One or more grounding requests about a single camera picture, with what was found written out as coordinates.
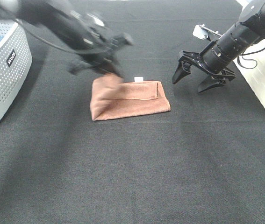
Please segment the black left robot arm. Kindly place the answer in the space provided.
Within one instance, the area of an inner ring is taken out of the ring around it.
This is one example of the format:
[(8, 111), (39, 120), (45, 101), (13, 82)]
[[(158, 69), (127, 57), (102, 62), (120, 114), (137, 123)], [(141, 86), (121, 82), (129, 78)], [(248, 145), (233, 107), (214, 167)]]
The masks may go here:
[(0, 0), (0, 20), (46, 27), (79, 56), (68, 68), (74, 75), (92, 69), (121, 77), (115, 52), (133, 44), (129, 34), (114, 35), (102, 18), (78, 13), (68, 0)]

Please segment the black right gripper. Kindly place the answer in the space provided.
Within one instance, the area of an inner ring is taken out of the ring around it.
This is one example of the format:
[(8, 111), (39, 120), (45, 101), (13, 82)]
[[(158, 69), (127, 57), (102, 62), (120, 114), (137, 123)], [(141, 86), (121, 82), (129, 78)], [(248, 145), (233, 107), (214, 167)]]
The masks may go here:
[(178, 54), (178, 66), (172, 77), (172, 83), (176, 84), (182, 78), (191, 74), (191, 66), (195, 66), (205, 72), (208, 77), (198, 86), (198, 93), (202, 93), (212, 88), (222, 87), (226, 80), (232, 81), (236, 76), (234, 71), (224, 67), (219, 73), (212, 72), (204, 63), (202, 56), (196, 52), (180, 51)]

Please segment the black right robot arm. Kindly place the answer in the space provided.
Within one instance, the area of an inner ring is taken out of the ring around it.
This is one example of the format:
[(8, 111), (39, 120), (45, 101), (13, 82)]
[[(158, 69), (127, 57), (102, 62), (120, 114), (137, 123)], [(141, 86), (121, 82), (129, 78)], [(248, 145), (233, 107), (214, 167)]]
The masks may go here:
[(206, 29), (209, 44), (199, 53), (180, 51), (179, 64), (172, 77), (176, 84), (191, 74), (194, 65), (208, 76), (198, 86), (198, 92), (221, 87), (235, 78), (227, 66), (252, 45), (265, 39), (265, 0), (252, 0), (223, 35)]

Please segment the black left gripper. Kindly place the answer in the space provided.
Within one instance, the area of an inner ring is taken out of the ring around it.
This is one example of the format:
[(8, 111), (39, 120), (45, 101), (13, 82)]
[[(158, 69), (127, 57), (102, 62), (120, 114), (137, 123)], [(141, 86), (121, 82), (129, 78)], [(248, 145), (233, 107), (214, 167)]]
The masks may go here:
[(131, 35), (122, 33), (112, 36), (106, 43), (95, 49), (77, 50), (79, 56), (68, 66), (68, 71), (77, 75), (82, 70), (93, 70), (98, 74), (112, 73), (123, 78), (123, 71), (115, 53), (125, 46), (134, 44)]

